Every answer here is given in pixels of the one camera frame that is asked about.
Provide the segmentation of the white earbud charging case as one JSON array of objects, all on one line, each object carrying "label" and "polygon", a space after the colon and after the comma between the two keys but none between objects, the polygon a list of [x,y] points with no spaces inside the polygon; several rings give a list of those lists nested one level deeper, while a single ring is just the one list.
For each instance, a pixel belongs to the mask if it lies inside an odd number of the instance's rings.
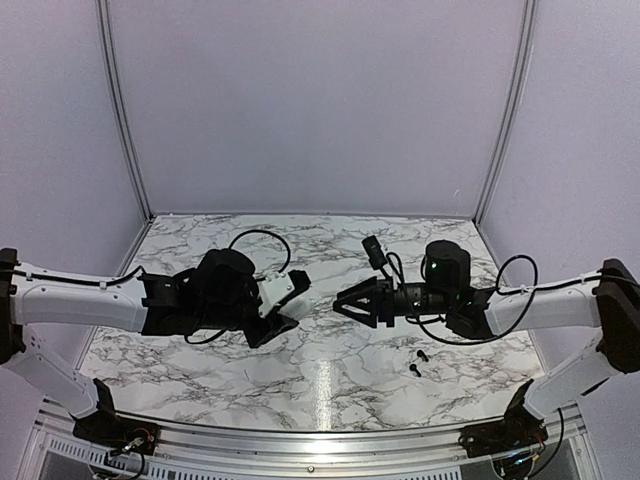
[{"label": "white earbud charging case", "polygon": [[314,296],[306,292],[288,301],[280,308],[279,314],[300,322],[313,311],[314,305]]}]

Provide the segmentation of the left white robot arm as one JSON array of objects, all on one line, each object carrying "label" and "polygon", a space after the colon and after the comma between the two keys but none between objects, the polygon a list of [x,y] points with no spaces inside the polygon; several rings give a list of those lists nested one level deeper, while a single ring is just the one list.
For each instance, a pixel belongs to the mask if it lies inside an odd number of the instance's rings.
[{"label": "left white robot arm", "polygon": [[302,270],[258,279],[252,261],[230,248],[213,249],[173,276],[138,267],[119,278],[52,272],[3,248],[1,365],[62,405],[79,429],[116,445],[127,430],[109,388],[46,347],[34,325],[109,327],[152,337],[240,331],[258,348],[298,326],[288,305],[310,285]]}]

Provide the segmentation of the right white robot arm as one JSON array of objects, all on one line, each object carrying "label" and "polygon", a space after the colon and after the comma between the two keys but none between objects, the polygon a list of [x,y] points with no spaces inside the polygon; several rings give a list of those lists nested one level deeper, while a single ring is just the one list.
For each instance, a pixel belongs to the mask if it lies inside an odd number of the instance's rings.
[{"label": "right white robot arm", "polygon": [[420,328],[441,321],[461,346],[479,346],[516,331],[589,327],[594,337],[545,376],[514,394],[495,438],[515,448],[536,423],[618,374],[639,370],[639,285],[617,259],[569,280],[513,289],[471,285],[471,256],[458,244],[427,244],[421,281],[406,281],[401,269],[339,292],[335,312],[375,328],[404,317]]}]

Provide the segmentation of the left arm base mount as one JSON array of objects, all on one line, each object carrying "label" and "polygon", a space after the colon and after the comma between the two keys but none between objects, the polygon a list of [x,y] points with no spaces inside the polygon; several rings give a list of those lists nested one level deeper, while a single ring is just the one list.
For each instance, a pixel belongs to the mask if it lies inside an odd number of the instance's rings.
[{"label": "left arm base mount", "polygon": [[95,408],[87,415],[71,416],[74,420],[73,435],[114,449],[122,449],[141,439],[137,449],[143,455],[152,455],[160,433],[159,425],[118,415],[109,387],[99,379],[94,379],[93,384],[97,393]]}]

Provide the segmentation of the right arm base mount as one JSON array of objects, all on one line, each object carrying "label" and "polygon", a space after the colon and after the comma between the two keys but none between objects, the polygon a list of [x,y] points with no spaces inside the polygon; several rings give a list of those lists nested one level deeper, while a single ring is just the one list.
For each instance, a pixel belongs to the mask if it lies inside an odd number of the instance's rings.
[{"label": "right arm base mount", "polygon": [[520,449],[548,439],[544,420],[535,417],[524,406],[525,394],[532,383],[529,380],[518,388],[500,419],[468,425],[460,430],[458,444],[469,458]]}]

